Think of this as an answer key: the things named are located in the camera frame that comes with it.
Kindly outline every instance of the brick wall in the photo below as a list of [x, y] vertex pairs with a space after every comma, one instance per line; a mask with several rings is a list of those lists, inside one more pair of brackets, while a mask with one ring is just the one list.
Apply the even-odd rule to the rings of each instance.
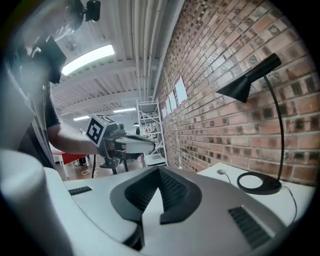
[[199, 172], [218, 162], [276, 175], [280, 127], [263, 79], [246, 104], [215, 93], [271, 53], [267, 75], [285, 131], [282, 179], [312, 185], [320, 164], [320, 82], [288, 19], [262, 0], [186, 0], [172, 34], [156, 96], [161, 109], [182, 76], [185, 104], [163, 120], [169, 165]]

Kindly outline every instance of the lamp shade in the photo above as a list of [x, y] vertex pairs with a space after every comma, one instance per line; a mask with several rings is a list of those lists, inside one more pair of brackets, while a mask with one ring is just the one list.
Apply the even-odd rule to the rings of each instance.
[[243, 103], [247, 102], [251, 83], [262, 78], [270, 71], [281, 65], [279, 57], [273, 53], [257, 66], [249, 69], [246, 73], [236, 77], [228, 85], [217, 90], [216, 93], [223, 94]]

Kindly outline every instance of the metal shelving rack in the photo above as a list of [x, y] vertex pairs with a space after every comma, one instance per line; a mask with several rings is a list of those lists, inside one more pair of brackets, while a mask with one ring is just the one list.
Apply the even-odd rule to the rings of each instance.
[[155, 143], [155, 150], [151, 153], [144, 153], [144, 161], [147, 166], [168, 165], [165, 137], [162, 127], [162, 120], [158, 100], [136, 101], [140, 135], [145, 136]]

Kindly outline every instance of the lamp base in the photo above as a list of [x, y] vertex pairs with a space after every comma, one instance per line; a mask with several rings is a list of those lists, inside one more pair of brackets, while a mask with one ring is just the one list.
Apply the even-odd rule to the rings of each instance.
[[[262, 185], [255, 188], [248, 188], [240, 184], [240, 179], [244, 176], [254, 176], [262, 180]], [[237, 179], [238, 187], [248, 194], [254, 195], [272, 195], [278, 193], [282, 187], [281, 182], [276, 178], [259, 172], [246, 172], [241, 174]]]

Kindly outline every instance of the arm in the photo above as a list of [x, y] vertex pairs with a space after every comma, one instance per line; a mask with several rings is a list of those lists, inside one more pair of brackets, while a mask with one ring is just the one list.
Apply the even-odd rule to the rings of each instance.
[[98, 155], [97, 147], [85, 136], [75, 134], [56, 124], [47, 129], [50, 143], [63, 152], [72, 154]]

